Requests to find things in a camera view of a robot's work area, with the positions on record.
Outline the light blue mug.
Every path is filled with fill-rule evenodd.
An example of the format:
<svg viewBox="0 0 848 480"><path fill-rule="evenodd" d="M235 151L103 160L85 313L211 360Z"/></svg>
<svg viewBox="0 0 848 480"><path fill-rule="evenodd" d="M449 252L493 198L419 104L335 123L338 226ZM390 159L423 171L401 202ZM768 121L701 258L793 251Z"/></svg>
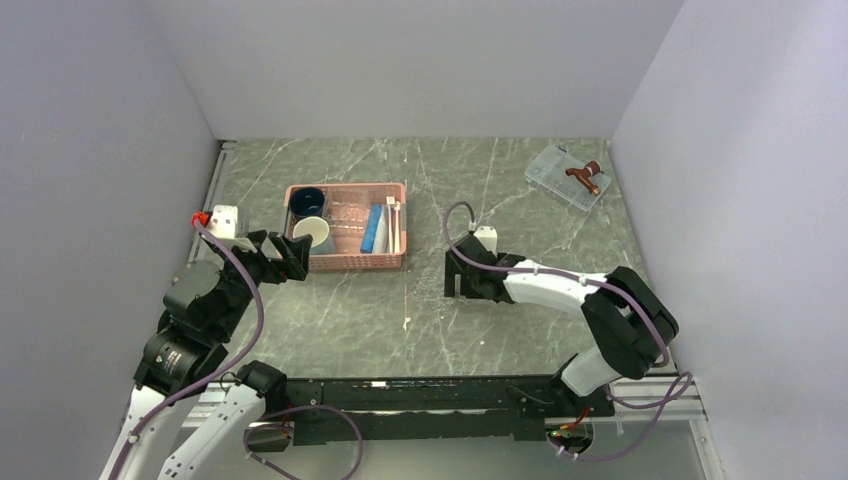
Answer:
<svg viewBox="0 0 848 480"><path fill-rule="evenodd" d="M293 226L292 234L294 237L311 236L311 255L329 255L336 251L330 225L320 216L309 216L299 220Z"/></svg>

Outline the dark blue mug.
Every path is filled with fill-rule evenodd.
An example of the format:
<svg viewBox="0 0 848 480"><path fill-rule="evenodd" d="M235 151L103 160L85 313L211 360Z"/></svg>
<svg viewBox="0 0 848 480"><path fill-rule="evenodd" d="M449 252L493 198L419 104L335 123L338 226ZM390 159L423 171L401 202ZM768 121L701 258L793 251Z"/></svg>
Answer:
<svg viewBox="0 0 848 480"><path fill-rule="evenodd" d="M292 193L289 199L289 212L296 220L308 217L322 217L327 204L325 193L316 187L303 187Z"/></svg>

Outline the pink plastic perforated basket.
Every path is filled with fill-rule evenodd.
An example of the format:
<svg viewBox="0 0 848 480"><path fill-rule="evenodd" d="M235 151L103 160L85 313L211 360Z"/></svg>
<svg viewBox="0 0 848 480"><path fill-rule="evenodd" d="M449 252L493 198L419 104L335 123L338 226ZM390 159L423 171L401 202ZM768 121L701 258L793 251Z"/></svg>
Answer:
<svg viewBox="0 0 848 480"><path fill-rule="evenodd" d="M388 254L361 254L360 245L362 238L337 237L333 235L336 251L329 255L313 255L310 258L310 267L315 271L328 270L351 270L351 269L398 269L403 264L407 251L407 226L406 226L406 186L402 183L336 183L336 184L313 184L293 185L288 187L284 200L284 216L282 226L285 234L292 234L293 226L298 220L292 217L288 204L292 193L303 187L316 187L321 189L325 195L327 190L341 189L342 187L353 187L364 189L370 194L372 204L386 205L386 197L394 196L400 202L401 222L401 250L400 253Z"/></svg>

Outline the clear textured plastic tray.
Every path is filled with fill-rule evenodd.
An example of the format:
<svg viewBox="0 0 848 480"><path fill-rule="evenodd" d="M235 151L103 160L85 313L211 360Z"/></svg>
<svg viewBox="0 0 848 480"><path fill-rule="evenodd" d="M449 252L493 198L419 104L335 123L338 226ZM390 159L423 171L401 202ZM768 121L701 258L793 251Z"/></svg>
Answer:
<svg viewBox="0 0 848 480"><path fill-rule="evenodd" d="M324 219L334 236L362 238L368 226L372 201L364 189L327 190Z"/></svg>

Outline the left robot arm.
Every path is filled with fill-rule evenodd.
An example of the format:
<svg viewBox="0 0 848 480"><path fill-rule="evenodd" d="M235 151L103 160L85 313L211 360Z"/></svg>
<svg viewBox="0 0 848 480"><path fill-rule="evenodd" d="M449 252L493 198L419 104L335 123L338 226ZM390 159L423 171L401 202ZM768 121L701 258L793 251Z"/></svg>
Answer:
<svg viewBox="0 0 848 480"><path fill-rule="evenodd" d="M146 343L118 440L104 479L200 479L228 442L259 418L279 417L289 404L287 377L260 361L239 368L236 382L210 417L181 445L182 425L207 385L222 376L225 348L261 283L303 281L309 235L249 233L213 248L223 265L191 262L166 293L157 332Z"/></svg>

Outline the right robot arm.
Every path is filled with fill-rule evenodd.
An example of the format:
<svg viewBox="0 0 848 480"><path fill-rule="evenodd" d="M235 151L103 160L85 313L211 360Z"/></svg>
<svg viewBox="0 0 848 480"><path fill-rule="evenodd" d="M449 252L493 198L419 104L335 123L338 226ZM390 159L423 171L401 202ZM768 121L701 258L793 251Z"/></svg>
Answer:
<svg viewBox="0 0 848 480"><path fill-rule="evenodd" d="M552 372L574 415L590 392L642 378L678 327L633 270L583 274L468 233L404 273L314 272L278 302L292 372L319 377Z"/></svg>

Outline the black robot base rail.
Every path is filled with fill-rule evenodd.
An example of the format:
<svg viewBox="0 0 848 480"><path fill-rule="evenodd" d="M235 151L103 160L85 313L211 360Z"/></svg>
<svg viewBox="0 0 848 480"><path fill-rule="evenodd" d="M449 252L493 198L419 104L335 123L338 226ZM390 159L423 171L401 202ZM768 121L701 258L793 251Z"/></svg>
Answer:
<svg viewBox="0 0 848 480"><path fill-rule="evenodd" d="M615 408L603 390L567 392L550 374L291 378L262 420L291 428L296 446L329 442L509 437L542 441Z"/></svg>

